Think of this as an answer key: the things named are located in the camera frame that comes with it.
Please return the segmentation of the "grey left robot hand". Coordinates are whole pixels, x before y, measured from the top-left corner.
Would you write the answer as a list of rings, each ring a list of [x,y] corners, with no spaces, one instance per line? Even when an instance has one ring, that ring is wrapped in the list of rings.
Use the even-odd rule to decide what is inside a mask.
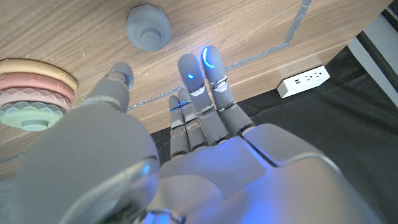
[[[117,63],[29,149],[11,223],[381,223],[317,148],[255,125],[233,99],[218,49],[178,60],[175,129],[161,163],[126,113],[132,69]]]

